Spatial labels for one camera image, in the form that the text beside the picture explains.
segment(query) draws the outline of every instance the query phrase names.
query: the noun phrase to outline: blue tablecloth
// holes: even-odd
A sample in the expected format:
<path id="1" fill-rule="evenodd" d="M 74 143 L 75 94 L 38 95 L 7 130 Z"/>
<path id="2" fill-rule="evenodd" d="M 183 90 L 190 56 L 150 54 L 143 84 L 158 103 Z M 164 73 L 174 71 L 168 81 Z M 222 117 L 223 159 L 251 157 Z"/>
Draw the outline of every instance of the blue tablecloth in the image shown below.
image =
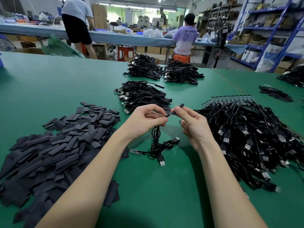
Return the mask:
<path id="1" fill-rule="evenodd" d="M 35 35 L 49 37 L 51 34 L 59 38 L 68 39 L 65 28 L 62 26 L 47 26 L 47 25 L 23 25 L 23 24 L 0 24 L 1 33 L 13 33 L 23 35 Z M 113 43 L 120 45 L 136 45 L 136 46 L 168 46 L 175 45 L 172 39 L 168 38 L 148 38 L 138 34 L 119 34 L 112 32 L 90 31 L 93 42 Z M 198 42 L 193 45 L 215 46 L 215 43 Z M 231 49 L 235 53 L 242 54 L 245 45 L 230 45 L 225 47 Z"/>

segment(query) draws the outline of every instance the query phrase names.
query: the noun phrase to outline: purple t-shirt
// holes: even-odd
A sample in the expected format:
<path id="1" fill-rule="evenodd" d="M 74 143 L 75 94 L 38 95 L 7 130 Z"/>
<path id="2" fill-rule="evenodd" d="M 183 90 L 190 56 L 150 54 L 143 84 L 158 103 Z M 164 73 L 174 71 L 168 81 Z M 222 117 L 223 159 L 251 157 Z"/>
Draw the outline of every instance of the purple t-shirt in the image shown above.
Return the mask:
<path id="1" fill-rule="evenodd" d="M 178 55 L 189 56 L 191 54 L 191 46 L 197 38 L 197 29 L 192 26 L 180 27 L 172 40 L 176 42 L 174 53 Z"/>

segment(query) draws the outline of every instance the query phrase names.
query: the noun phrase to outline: green table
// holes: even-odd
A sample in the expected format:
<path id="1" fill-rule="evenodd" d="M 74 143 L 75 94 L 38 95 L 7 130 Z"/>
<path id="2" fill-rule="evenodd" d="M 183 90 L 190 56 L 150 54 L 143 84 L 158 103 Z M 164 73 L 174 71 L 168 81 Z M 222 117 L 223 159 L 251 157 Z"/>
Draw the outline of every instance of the green table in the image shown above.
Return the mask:
<path id="1" fill-rule="evenodd" d="M 213 69 L 234 87 L 250 94 L 254 100 L 264 107 L 270 107 L 281 121 L 291 130 L 304 137 L 304 88 L 296 87 L 285 81 L 276 79 L 275 73 L 258 73 L 236 70 Z M 267 94 L 261 94 L 259 85 L 270 85 L 290 95 L 294 102 L 283 102 Z"/>
<path id="2" fill-rule="evenodd" d="M 0 162 L 17 138 L 44 132 L 43 123 L 74 113 L 81 101 L 119 110 L 122 120 L 116 127 L 127 119 L 113 93 L 122 82 L 130 80 L 122 75 L 126 63 L 22 53 L 3 53 L 1 59 L 5 69 L 0 69 Z M 166 87 L 167 97 L 173 98 L 172 107 L 184 103 L 201 109 L 201 104 L 212 96 L 242 94 L 214 70 L 201 68 L 200 73 L 206 77 L 199 80 L 198 86 L 149 81 Z M 162 128 L 160 141 L 181 139 L 178 146 L 163 153 L 165 167 L 143 155 L 130 154 L 130 158 L 120 161 L 114 179 L 120 184 L 121 199 L 110 208 L 102 208 L 96 227 L 213 227 L 201 162 L 178 121 L 177 117 L 170 117 Z M 148 133 L 129 148 L 148 150 L 151 141 Z M 283 188 L 279 194 L 252 191 L 241 183 L 269 227 L 302 225 L 301 174 L 288 168 L 273 176 L 273 182 Z M 16 211 L 14 206 L 0 205 L 0 227 L 22 227 L 12 225 Z"/>

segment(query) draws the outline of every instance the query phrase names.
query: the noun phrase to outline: green plastic bag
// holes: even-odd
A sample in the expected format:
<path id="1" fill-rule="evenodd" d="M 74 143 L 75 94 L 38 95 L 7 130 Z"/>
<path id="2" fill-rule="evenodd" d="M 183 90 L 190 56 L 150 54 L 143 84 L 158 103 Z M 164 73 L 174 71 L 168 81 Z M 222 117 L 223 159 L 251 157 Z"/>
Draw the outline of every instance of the green plastic bag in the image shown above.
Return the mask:
<path id="1" fill-rule="evenodd" d="M 50 38 L 48 39 L 48 45 L 43 46 L 42 51 L 46 55 L 85 58 L 82 53 L 79 53 L 77 50 L 65 44 L 63 41 L 60 40 L 59 37 L 54 34 L 51 34 Z"/>

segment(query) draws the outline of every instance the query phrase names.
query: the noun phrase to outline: black shorts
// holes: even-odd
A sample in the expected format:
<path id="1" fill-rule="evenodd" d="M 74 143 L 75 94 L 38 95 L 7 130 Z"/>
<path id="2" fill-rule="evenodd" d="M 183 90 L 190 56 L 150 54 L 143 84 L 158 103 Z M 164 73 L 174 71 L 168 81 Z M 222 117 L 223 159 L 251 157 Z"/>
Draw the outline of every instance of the black shorts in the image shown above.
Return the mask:
<path id="1" fill-rule="evenodd" d="M 62 14 L 62 21 L 67 36 L 72 43 L 92 44 L 87 24 L 83 20 L 72 15 Z"/>

